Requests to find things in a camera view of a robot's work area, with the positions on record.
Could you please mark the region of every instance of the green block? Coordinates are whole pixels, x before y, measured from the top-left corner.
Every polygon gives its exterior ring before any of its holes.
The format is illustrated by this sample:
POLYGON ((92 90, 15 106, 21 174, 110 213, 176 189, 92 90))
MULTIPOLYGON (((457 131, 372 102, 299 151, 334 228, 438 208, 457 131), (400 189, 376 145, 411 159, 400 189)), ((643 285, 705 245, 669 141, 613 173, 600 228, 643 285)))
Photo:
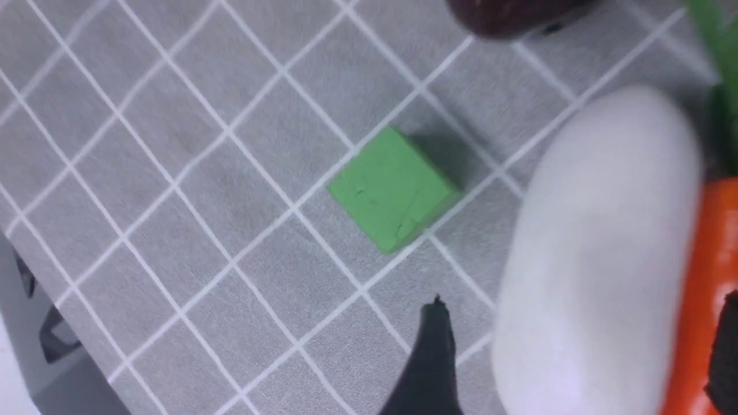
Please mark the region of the green block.
POLYGON ((393 128, 368 143, 328 190, 383 253, 409 244, 459 197, 456 187, 393 128))

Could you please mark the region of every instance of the gray surface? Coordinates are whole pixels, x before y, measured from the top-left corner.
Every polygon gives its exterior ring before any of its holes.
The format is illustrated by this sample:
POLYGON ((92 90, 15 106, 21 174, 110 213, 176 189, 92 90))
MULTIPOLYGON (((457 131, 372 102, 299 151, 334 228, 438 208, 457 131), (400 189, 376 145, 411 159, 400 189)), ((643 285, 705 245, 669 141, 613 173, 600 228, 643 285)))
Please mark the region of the gray surface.
POLYGON ((202 299, 187 316, 245 386, 291 346, 235 272, 202 299))
POLYGON ((87 352, 100 367, 104 375, 110 373, 121 364, 120 356, 115 352, 107 337, 95 323, 80 298, 71 295, 59 307, 59 312, 85 346, 87 352))
POLYGON ((68 57, 28 97, 28 105, 68 158, 73 158, 110 115, 110 108, 68 57))
POLYGON ((174 310, 127 247, 118 247, 80 285, 123 353, 146 341, 174 310))
POLYGON ((10 235, 10 242, 29 270, 33 271, 33 275, 39 280, 51 301, 59 299, 69 288, 69 283, 66 282, 51 258, 41 248, 38 239, 31 234, 25 224, 15 227, 10 235))
POLYGON ((130 371, 124 371, 111 383, 111 386, 132 414, 159 415, 161 413, 130 371))
POLYGON ((182 323, 146 350, 134 368, 170 414, 211 414, 233 394, 213 359, 182 323))
POLYGON ((260 383, 249 398, 262 414, 345 414, 298 354, 260 383))
POLYGON ((697 115, 714 71, 677 9, 605 0, 510 45, 442 0, 11 0, 0 226, 135 414, 374 414, 441 293, 465 413, 503 415, 520 197, 567 107, 645 80, 697 115), (468 195, 399 258, 325 190, 387 123, 468 195))

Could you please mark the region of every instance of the grid tile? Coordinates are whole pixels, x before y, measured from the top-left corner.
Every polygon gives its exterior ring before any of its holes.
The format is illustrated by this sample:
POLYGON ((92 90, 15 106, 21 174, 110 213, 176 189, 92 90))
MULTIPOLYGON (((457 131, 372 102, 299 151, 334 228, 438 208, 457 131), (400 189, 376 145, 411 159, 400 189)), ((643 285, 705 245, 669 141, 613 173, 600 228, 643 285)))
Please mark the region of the grid tile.
POLYGON ((80 291, 115 342, 130 354, 174 314, 151 277, 126 246, 118 247, 80 291))
POLYGON ((566 102, 507 44, 470 45, 431 85, 442 104, 505 160, 566 102))
POLYGON ((0 197, 0 231, 7 230, 11 221, 15 218, 15 211, 4 197, 0 197))
POLYGON ((175 193, 136 229, 131 242, 180 306, 226 265, 225 257, 175 193))
POLYGON ((355 143, 411 90, 349 20, 335 27, 293 72, 355 143))
POLYGON ((318 189, 301 210, 357 280, 368 281, 394 258, 377 249, 325 188, 318 189))
POLYGON ((506 415, 494 385, 489 355, 487 346, 457 369, 459 403, 466 415, 506 415))
POLYGON ((79 182, 67 175, 29 216, 75 280, 115 240, 115 232, 79 182))
POLYGON ((70 47, 116 104, 158 57, 116 1, 90 22, 70 47))
POLYGON ((121 364, 120 356, 94 322, 79 297, 76 294, 70 296, 61 305, 59 312, 75 331, 77 338, 85 346, 85 350, 90 353, 100 371, 109 376, 121 364))
POLYGON ((282 63, 338 13, 331 0, 230 0, 229 4, 282 63))
POLYGON ((58 46, 26 1, 12 1, 0 13, 0 69, 23 89, 58 46))
POLYGON ((237 135, 293 200, 347 151, 285 80, 249 114, 237 135))
POLYGON ((423 243, 370 291, 408 344, 419 328, 418 311, 436 295, 451 313, 456 347, 466 350, 492 327, 492 312, 456 275, 430 242, 423 243))
POLYGON ((519 206, 519 199, 495 180, 437 232, 438 239, 493 301, 519 206))
POLYGON ((253 415, 249 407, 243 401, 238 401, 225 415, 253 415))
POLYGON ((361 298, 311 340, 306 351, 360 415, 379 412, 407 360, 361 298))
POLYGON ((202 16, 212 0, 126 1, 154 38, 169 49, 202 16))
POLYGON ((175 59, 227 123, 276 73, 222 7, 215 10, 175 59))
POLYGON ((64 276, 51 258, 41 248, 41 244, 24 223, 18 224, 10 236, 10 241, 28 269, 44 287, 51 301, 56 301, 69 288, 64 276))
POLYGON ((348 279, 295 217, 264 239, 239 266, 297 338, 353 292, 348 279))
POLYGON ((15 100, 13 91, 10 91, 10 87, 5 82, 0 82, 0 114, 10 106, 13 100, 15 100))
POLYGON ((64 37, 95 0, 35 0, 35 3, 54 29, 64 37))
POLYGON ((287 210, 230 141, 221 144, 187 175, 182 190, 231 255, 287 210))
POLYGON ((126 229, 167 187, 167 182, 120 122, 83 158, 78 171, 113 220, 126 229))
POLYGON ((235 271, 229 272, 187 316, 241 386, 291 346, 235 271))
POLYGON ((638 0, 643 7, 657 21, 664 21, 681 6, 679 0, 638 0))
POLYGON ((491 171, 423 97, 392 122, 462 191, 470 191, 491 171))
POLYGON ((526 44, 576 94, 583 93, 648 33, 617 1, 603 1, 566 30, 526 44))
POLYGON ((299 354, 293 354, 277 371, 249 393, 262 414, 325 414, 346 412, 323 388, 299 354))
POLYGON ((54 65, 27 101, 70 159, 92 138, 111 112, 67 56, 54 65))
POLYGON ((712 57, 707 52, 702 37, 697 33, 697 29, 694 27, 689 15, 682 17, 678 22, 674 23, 674 26, 669 30, 669 34, 681 42, 691 54, 712 68, 712 57))
POLYGON ((420 79, 466 37, 444 0, 361 0, 356 9, 420 79))
POLYGON ((546 134, 546 136, 536 143, 535 146, 530 148, 522 157, 520 157, 519 160, 508 168, 508 173, 510 173, 510 175, 513 176, 523 188, 528 187, 528 184, 530 184, 543 155, 569 120, 570 118, 561 123, 552 132, 546 134))
POLYGON ((172 177, 221 132, 168 66, 161 68, 131 101, 125 118, 172 177))
POLYGON ((63 163, 25 109, 0 126, 0 182, 24 209, 61 172, 63 163))
POLYGON ((132 414, 161 414, 161 411, 156 407, 154 401, 151 400, 148 394, 146 394, 146 391, 143 390, 141 384, 128 369, 117 377, 115 381, 111 383, 111 386, 132 414))
POLYGON ((133 365, 169 414, 212 414, 234 393, 183 323, 172 326, 133 365))
POLYGON ((676 59, 664 45, 654 43, 625 67, 618 76, 598 91, 604 95, 631 83, 648 83, 677 99, 699 124, 703 119, 704 103, 709 83, 695 71, 676 59))

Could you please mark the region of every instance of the white rounded object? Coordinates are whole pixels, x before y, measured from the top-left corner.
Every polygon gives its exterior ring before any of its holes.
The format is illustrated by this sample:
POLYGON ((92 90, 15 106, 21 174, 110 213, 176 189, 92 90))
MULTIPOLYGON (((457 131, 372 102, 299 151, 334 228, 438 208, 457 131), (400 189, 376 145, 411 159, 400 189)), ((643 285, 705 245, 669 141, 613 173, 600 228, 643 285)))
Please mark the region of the white rounded object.
POLYGON ((508 415, 658 415, 702 165, 687 118, 632 86, 543 157, 500 288, 492 370, 508 415))

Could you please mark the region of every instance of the white grid line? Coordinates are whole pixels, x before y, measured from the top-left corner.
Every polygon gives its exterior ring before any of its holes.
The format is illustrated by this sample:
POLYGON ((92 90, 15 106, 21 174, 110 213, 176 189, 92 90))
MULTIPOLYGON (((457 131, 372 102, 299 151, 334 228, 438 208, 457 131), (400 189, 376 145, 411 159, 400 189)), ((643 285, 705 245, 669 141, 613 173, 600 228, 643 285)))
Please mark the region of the white grid line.
MULTIPOLYGON (((0 70, 0 77, 3 78, 3 81, 5 81, 5 82, 8 81, 7 77, 5 77, 5 74, 1 70, 0 70)), ((18 92, 12 86, 11 86, 11 89, 15 93, 18 92)), ((69 277, 69 274, 66 272, 66 270, 61 266, 61 263, 56 258, 56 255, 54 255, 54 253, 51 251, 51 248, 49 248, 49 245, 46 244, 46 242, 44 241, 44 239, 41 238, 41 234, 38 232, 38 230, 35 228, 35 226, 30 222, 30 220, 28 220, 28 218, 26 218, 24 216, 24 214, 21 211, 21 209, 15 203, 15 201, 10 196, 10 194, 5 190, 5 187, 2 184, 0 184, 0 193, 2 193, 3 196, 5 197, 5 199, 8 200, 8 202, 11 205, 11 207, 15 211, 15 214, 18 216, 18 218, 20 218, 20 220, 23 222, 23 224, 26 225, 26 227, 28 228, 28 230, 33 235, 33 237, 36 238, 36 240, 38 241, 39 245, 41 246, 41 249, 44 251, 44 253, 46 254, 46 256, 49 257, 49 259, 54 264, 54 266, 59 270, 59 272, 62 275, 62 277, 64 278, 65 282, 68 285, 73 286, 74 284, 72 282, 72 279, 69 277)), ((125 359, 125 354, 123 353, 123 351, 121 350, 121 348, 118 346, 118 343, 111 336, 110 332, 105 328, 105 325, 101 321, 100 317, 97 315, 97 313, 95 312, 95 310, 92 309, 92 305, 87 301, 87 299, 84 297, 84 295, 82 295, 82 292, 77 287, 74 287, 73 292, 74 292, 74 294, 77 295, 77 298, 79 298, 79 300, 82 303, 82 305, 85 307, 85 309, 87 310, 87 312, 90 314, 90 317, 92 318, 92 321, 97 326, 97 328, 100 330, 100 332, 103 333, 103 336, 108 341, 108 343, 113 348, 113 350, 118 355, 118 357, 121 360, 125 359)), ((134 378, 139 382, 139 384, 143 388, 144 392, 149 396, 149 398, 151 398, 151 402, 154 403, 154 405, 159 409, 159 411, 163 415, 168 415, 166 409, 164 408, 164 405, 162 405, 161 401, 159 401, 159 398, 157 398, 156 395, 152 392, 151 388, 148 387, 148 384, 146 384, 146 382, 144 381, 144 379, 141 378, 141 375, 133 367, 130 367, 130 371, 131 371, 131 374, 134 376, 134 378)))
MULTIPOLYGON (((92 21, 92 19, 97 16, 110 1, 111 0, 99 0, 90 5, 69 29, 69 32, 66 34, 65 37, 66 42, 74 42, 77 37, 79 37, 80 33, 82 33, 82 30, 84 30, 87 24, 92 21)), ((54 52, 46 59, 44 64, 41 65, 41 67, 31 77, 28 83, 26 83, 26 86, 24 86, 23 89, 20 90, 20 94, 23 99, 28 98, 28 95, 36 88, 36 86, 38 86, 41 80, 43 80, 46 75, 51 72, 51 69, 54 67, 54 65, 56 65, 57 62, 59 62, 59 60, 63 56, 64 48, 61 45, 58 45, 56 50, 54 50, 54 52)), ((18 100, 13 100, 13 102, 2 112, 2 114, 0 114, 0 126, 5 123, 5 121, 16 111, 19 106, 20 103, 18 102, 18 100)))
POLYGON ((561 114, 559 114, 552 123, 544 127, 543 130, 535 134, 528 142, 523 144, 518 150, 513 153, 504 163, 505 169, 510 168, 515 162, 522 159, 528 151, 535 147, 538 143, 543 141, 550 133, 556 128, 562 125, 572 114, 579 111, 584 104, 586 104, 594 95, 602 89, 603 86, 607 85, 608 82, 615 79, 615 77, 628 65, 630 65, 638 56, 640 56, 646 49, 654 44, 660 36, 662 36, 671 26, 673 26, 680 18, 684 16, 684 10, 678 10, 669 16, 664 22, 656 27, 648 36, 646 36, 640 43, 638 43, 630 52, 628 52, 620 61, 613 65, 607 72, 602 75, 597 82, 590 86, 584 93, 582 93, 569 107, 567 107, 561 114))
MULTIPOLYGON (((93 85, 93 87, 97 90, 97 93, 104 99, 104 101, 108 104, 108 106, 111 107, 111 109, 113 110, 113 112, 119 117, 119 119, 121 119, 121 121, 123 122, 123 124, 126 125, 126 127, 129 129, 129 131, 134 135, 134 138, 136 138, 137 141, 139 141, 139 144, 144 148, 144 151, 148 150, 148 148, 146 148, 145 145, 140 141, 140 137, 138 137, 135 134, 135 131, 133 131, 132 128, 130 128, 130 126, 127 125, 128 123, 122 117, 122 115, 120 114, 119 109, 111 102, 111 100, 107 96, 107 94, 100 88, 100 86, 97 84, 97 81, 92 77, 91 74, 89 74, 89 71, 86 69, 86 67, 84 67, 84 65, 81 62, 79 62, 77 56, 69 48, 69 45, 66 44, 64 42, 64 40, 59 36, 59 34, 55 31, 54 27, 50 24, 50 22, 48 21, 48 19, 46 18, 46 16, 38 9, 38 6, 36 6, 36 4, 34 3, 34 1, 33 0, 27 0, 27 2, 31 6, 31 8, 34 9, 34 11, 38 15, 38 17, 42 20, 42 22, 46 25, 46 28, 57 38, 57 41, 66 50, 67 54, 72 59, 72 61, 75 62, 75 64, 79 67, 80 71, 85 75, 85 77, 90 81, 90 83, 93 85)), ((52 147, 58 153, 59 157, 64 161, 64 163, 67 165, 67 167, 71 171, 71 173, 75 176, 75 178, 77 179, 77 181, 79 182, 79 184, 82 186, 82 188, 85 190, 85 192, 87 192, 88 196, 92 199, 93 203, 97 206, 97 208, 100 210, 100 212, 102 212, 102 214, 105 216, 105 218, 108 221, 108 223, 113 227, 114 231, 117 233, 118 238, 119 239, 123 239, 123 243, 131 251, 131 253, 133 253, 133 255, 136 257, 136 260, 138 260, 138 262, 143 267, 143 269, 147 272, 147 274, 149 274, 149 276, 151 277, 152 281, 157 285, 157 287, 159 288, 159 290, 162 292, 162 294, 165 296, 165 298, 170 303, 170 305, 174 308, 174 310, 176 312, 181 312, 181 310, 179 308, 179 305, 172 298, 171 294, 166 290, 166 288, 164 287, 164 285, 162 284, 162 282, 158 279, 158 277, 156 276, 156 274, 154 273, 154 271, 148 266, 148 264, 146 263, 146 261, 144 261, 143 257, 138 252, 138 249, 136 249, 136 247, 134 247, 133 244, 127 238, 125 238, 123 236, 123 232, 121 231, 121 229, 117 225, 117 223, 113 220, 113 218, 111 217, 110 213, 106 210, 105 206, 103 206, 103 204, 100 202, 100 200, 94 194, 94 192, 92 191, 92 189, 88 186, 88 184, 86 183, 85 179, 77 172, 77 170, 74 168, 74 166, 72 166, 70 164, 69 159, 63 154, 63 152, 61 151, 61 149, 56 145, 56 143, 54 142, 54 140, 50 136, 49 132, 41 124, 41 122, 38 120, 38 118, 35 116, 35 114, 33 114, 33 112, 30 109, 30 107, 28 107, 27 104, 24 101, 21 101, 21 105, 23 105, 24 108, 26 108, 26 110, 28 111, 29 115, 34 120, 34 123, 36 123, 37 127, 39 127, 39 129, 42 131, 42 133, 44 134, 44 136, 46 137, 46 139, 49 141, 49 144, 52 145, 52 147)), ((168 174, 166 175, 166 177, 171 182, 172 179, 171 179, 170 176, 168 176, 168 174)), ((81 294, 79 292, 79 289, 77 287, 75 287, 75 290, 77 291, 77 294, 80 296, 80 298, 82 298, 82 296, 81 296, 81 294)), ((200 333, 195 329, 194 325, 192 325, 191 323, 189 323, 189 320, 187 319, 187 316, 184 316, 183 315, 182 316, 182 320, 187 325, 187 327, 190 329, 190 331, 193 333, 193 335, 195 336, 195 338, 197 339, 197 341, 200 342, 200 344, 203 346, 203 348, 205 349, 205 351, 211 357, 214 356, 213 350, 207 344, 207 342, 205 341, 205 339, 200 335, 200 333)), ((101 327, 101 329, 104 329, 104 325, 103 325, 102 321, 100 321, 100 327, 101 327)), ((125 355, 122 354, 122 351, 120 353, 121 353, 121 358, 122 359, 125 359, 125 355)), ((218 360, 216 358, 215 359, 215 364, 218 366, 219 369, 221 369, 223 375, 226 377, 226 379, 229 381, 229 383, 231 383, 231 385, 235 385, 235 390, 238 391, 238 385, 235 383, 235 381, 230 376, 230 374, 227 371, 224 370, 224 367, 220 363, 220 360, 218 360)), ((129 369, 131 370, 131 373, 133 373, 134 376, 135 376, 136 375, 136 373, 135 373, 136 371, 135 371, 134 367, 133 366, 129 366, 129 369)), ((148 388, 148 385, 145 383, 145 381, 144 381, 143 378, 138 377, 137 379, 142 384, 142 387, 144 387, 145 389, 148 388)), ((155 394, 152 393, 151 394, 151 398, 154 399, 154 402, 158 402, 159 403, 157 406, 161 405, 161 402, 156 398, 156 395, 155 394)), ((244 399, 244 401, 250 407, 253 406, 253 405, 250 405, 250 402, 247 401, 246 399, 244 399)), ((159 408, 159 409, 163 413, 166 413, 166 410, 165 410, 165 408, 163 408, 163 406, 161 408, 159 408)))
POLYGON ((538 56, 531 51, 522 41, 513 42, 511 45, 512 49, 520 56, 524 61, 528 62, 533 69, 541 75, 549 85, 551 85, 558 93, 569 103, 576 100, 576 94, 569 88, 569 86, 561 81, 559 77, 554 74, 554 71, 544 64, 538 56))
MULTIPOLYGON (((618 0, 623 8, 646 30, 654 30, 658 27, 658 22, 654 20, 651 15, 645 11, 641 6, 634 3, 632 0, 618 0)), ((682 18, 689 18, 689 14, 682 7, 681 10, 685 15, 682 18)), ((664 31, 661 34, 661 44, 663 44, 672 55, 681 61, 685 66, 690 68, 695 74, 700 76, 703 80, 709 83, 715 83, 718 81, 716 72, 711 68, 711 62, 705 62, 704 59, 695 55, 691 50, 684 46, 684 44, 672 36, 668 31, 664 31)))
POLYGON ((407 67, 399 56, 374 32, 374 30, 362 20, 359 14, 354 10, 356 1, 345 4, 341 0, 334 0, 343 10, 345 10, 349 19, 356 25, 366 38, 378 49, 378 51, 392 64, 395 69, 402 75, 410 85, 413 86, 420 95, 422 95, 431 107, 456 131, 461 139, 493 170, 500 171, 500 178, 510 187, 513 193, 522 196, 523 192, 515 178, 509 176, 501 169, 499 160, 495 160, 481 147, 479 142, 464 128, 455 117, 453 117, 440 100, 430 91, 427 86, 430 82, 421 82, 415 74, 407 67))

